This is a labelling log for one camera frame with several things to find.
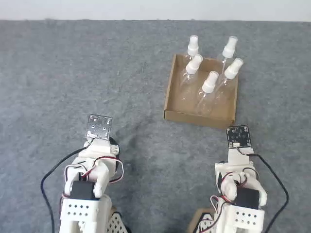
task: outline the bottle cap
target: bottle cap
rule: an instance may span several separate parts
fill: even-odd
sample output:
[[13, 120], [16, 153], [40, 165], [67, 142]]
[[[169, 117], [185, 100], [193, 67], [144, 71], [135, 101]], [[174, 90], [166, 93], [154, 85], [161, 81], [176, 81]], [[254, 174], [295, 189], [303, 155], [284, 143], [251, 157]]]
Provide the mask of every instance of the bottle cap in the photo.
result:
[[219, 74], [216, 71], [211, 71], [203, 83], [202, 90], [206, 93], [212, 93], [214, 91], [218, 76]]
[[203, 57], [201, 55], [195, 55], [194, 58], [189, 61], [188, 65], [186, 66], [186, 71], [188, 74], [195, 74], [198, 70], [201, 62], [203, 61]]
[[233, 63], [229, 65], [228, 68], [225, 70], [225, 76], [228, 79], [234, 79], [243, 63], [244, 62], [241, 58], [234, 59]]
[[238, 38], [236, 36], [229, 37], [227, 45], [224, 47], [223, 56], [226, 58], [231, 58], [235, 52], [235, 46], [237, 44]]
[[188, 45], [188, 54], [190, 56], [195, 56], [199, 54], [199, 38], [197, 35], [190, 36], [189, 45]]

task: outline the gray floor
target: gray floor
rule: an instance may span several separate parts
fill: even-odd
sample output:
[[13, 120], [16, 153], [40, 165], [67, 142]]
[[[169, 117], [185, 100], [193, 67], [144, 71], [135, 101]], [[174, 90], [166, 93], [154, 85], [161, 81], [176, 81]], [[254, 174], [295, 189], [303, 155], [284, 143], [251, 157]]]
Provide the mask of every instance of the gray floor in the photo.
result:
[[[227, 153], [225, 131], [163, 120], [172, 57], [191, 34], [210, 57], [238, 36], [236, 123], [249, 125], [256, 152], [290, 193], [271, 232], [308, 232], [310, 23], [50, 20], [0, 21], [0, 232], [50, 232], [40, 180], [82, 146], [89, 113], [114, 118], [125, 177], [108, 193], [124, 222], [134, 233], [186, 230], [216, 194], [213, 166]], [[255, 166], [268, 193], [266, 226], [285, 195]], [[56, 217], [63, 169], [46, 182]]]

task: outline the white wire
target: white wire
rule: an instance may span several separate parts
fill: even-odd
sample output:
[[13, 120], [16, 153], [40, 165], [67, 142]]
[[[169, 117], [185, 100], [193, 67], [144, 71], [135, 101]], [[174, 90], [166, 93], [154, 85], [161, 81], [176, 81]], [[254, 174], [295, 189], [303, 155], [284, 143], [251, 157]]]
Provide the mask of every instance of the white wire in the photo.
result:
[[73, 167], [82, 167], [84, 170], [86, 170], [86, 167], [83, 166], [82, 164], [69, 164], [69, 165], [67, 165], [67, 166], [65, 167], [65, 170], [64, 170], [64, 179], [65, 179], [65, 183], [67, 182], [67, 180], [66, 180], [66, 176], [67, 176], [66, 171], [67, 171], [67, 168], [70, 167], [70, 166], [73, 166]]
[[112, 182], [109, 181], [109, 183], [116, 183], [116, 182], [122, 180], [122, 178], [123, 178], [123, 176], [124, 176], [124, 168], [123, 168], [123, 163], [122, 163], [122, 161], [121, 161], [121, 160], [116, 160], [116, 161], [119, 162], [119, 163], [121, 164], [122, 175], [121, 175], [117, 180], [115, 180], [115, 181], [112, 181]]
[[[117, 159], [117, 158], [101, 158], [101, 159], [112, 159], [112, 160], [114, 160], [114, 161], [116, 161], [116, 162], [119, 162], [119, 163], [121, 164], [121, 168], [122, 168], [122, 174], [121, 174], [121, 176], [120, 176], [117, 180], [115, 180], [115, 181], [112, 181], [112, 182], [109, 181], [109, 183], [116, 183], [116, 182], [122, 180], [122, 178], [123, 178], [123, 176], [124, 176], [124, 168], [123, 168], [123, 163], [122, 163], [122, 161], [121, 161], [120, 159]], [[93, 166], [91, 169], [89, 169], [88, 171], [93, 170], [95, 167], [96, 167], [96, 164], [94, 164], [94, 166]]]
[[214, 203], [213, 203], [213, 201], [212, 201], [213, 198], [216, 198], [216, 199], [217, 199], [217, 202], [218, 202], [218, 197], [215, 196], [215, 195], [212, 195], [212, 196], [210, 196], [210, 198], [209, 198], [210, 203], [211, 203], [212, 206], [214, 207], [215, 212], [218, 213], [218, 210], [217, 210], [216, 206], [214, 205]]

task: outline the cardboard box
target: cardboard box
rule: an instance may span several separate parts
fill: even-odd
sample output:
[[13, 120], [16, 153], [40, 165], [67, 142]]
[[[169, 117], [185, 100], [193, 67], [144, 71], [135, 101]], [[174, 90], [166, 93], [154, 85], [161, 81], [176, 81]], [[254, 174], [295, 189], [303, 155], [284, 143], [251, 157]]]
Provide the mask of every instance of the cardboard box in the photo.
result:
[[[225, 106], [216, 106], [209, 116], [198, 116], [187, 111], [180, 111], [179, 105], [179, 77], [180, 72], [185, 68], [186, 64], [183, 55], [175, 55], [173, 58], [171, 74], [169, 78], [169, 85], [167, 88], [164, 119], [177, 122], [192, 123], [196, 125], [209, 126], [213, 128], [225, 129], [232, 125], [235, 121], [237, 93], [238, 93], [238, 76], [232, 81], [235, 85], [234, 97], [230, 99]], [[220, 71], [221, 64], [213, 59], [204, 59], [198, 70], [199, 81], [198, 87], [202, 86], [204, 80], [207, 78], [210, 71]]]
[[195, 214], [193, 215], [193, 218], [188, 226], [187, 233], [195, 233], [198, 229], [198, 224], [202, 220], [203, 216], [205, 214], [211, 214], [212, 217], [214, 217], [215, 210], [213, 208], [200, 208], [198, 209]]

